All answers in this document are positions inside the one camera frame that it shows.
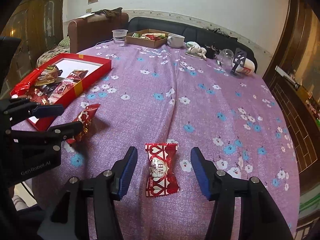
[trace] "wooden cabinet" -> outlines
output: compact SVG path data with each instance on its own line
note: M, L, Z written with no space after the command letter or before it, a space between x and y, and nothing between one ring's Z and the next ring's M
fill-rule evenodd
M62 39L63 0L22 0L1 36L21 39L2 86L0 98L9 96L12 88L36 67L36 61L45 51Z

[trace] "white ceramic cup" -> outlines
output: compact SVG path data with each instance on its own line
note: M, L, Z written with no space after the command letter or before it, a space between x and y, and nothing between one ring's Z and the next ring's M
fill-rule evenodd
M178 34L173 34L173 33L170 33L168 35L168 46L171 47L171 48L181 48L183 47L183 41L184 41L184 37L181 36L181 35L178 35Z

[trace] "red gift box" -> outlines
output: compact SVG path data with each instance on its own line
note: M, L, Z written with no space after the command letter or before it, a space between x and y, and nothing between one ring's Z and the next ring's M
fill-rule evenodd
M34 69L28 76L26 76L20 83L16 84L13 90L11 91L10 95L24 95L27 90L35 83L38 76L42 73L42 71L49 65L57 65L59 68L58 63L67 60L72 62L81 62L86 63L80 64L80 66L76 67L75 69L89 69L89 72L86 76L76 83L74 87L66 92L61 98L59 98L55 104L61 104L64 108L76 99L81 93L88 88L90 88L97 80L99 80L102 76L108 74L111 70L111 60L101 57L94 57L82 54L72 54L72 53L61 53L39 68ZM66 77L73 71L69 69L67 72L69 73L62 73ZM41 119L36 119L35 117L30 117L28 121L38 130L38 131L46 131L56 117L46 117Z

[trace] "purple tablecloth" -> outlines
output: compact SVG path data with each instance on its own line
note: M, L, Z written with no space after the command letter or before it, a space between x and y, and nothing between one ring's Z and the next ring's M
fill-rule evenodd
M113 42L82 54L112 59L113 69L82 94L53 125L70 122L85 106L99 103L91 134L75 149L62 143L61 166L33 179L41 207L68 178L96 176L121 159L129 146L138 163L128 194L116 202L124 239L204 239L213 202L202 196L190 163L198 146L204 157L234 177L257 176L280 208L291 231L298 219L299 176L292 140L281 109L262 78L242 79L215 60ZM22 122L16 130L31 130ZM177 142L174 172L180 192L147 198L145 143ZM90 211L90 234L95 236ZM232 239L237 239L240 200L236 200Z

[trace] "brown sofa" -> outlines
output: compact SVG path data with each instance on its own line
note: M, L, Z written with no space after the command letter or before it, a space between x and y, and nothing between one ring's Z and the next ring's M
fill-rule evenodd
M98 42L111 40L112 30L125 28L128 20L129 16L126 13L121 13L112 20L108 20L104 14L74 19L68 26L70 53L78 53L95 46Z

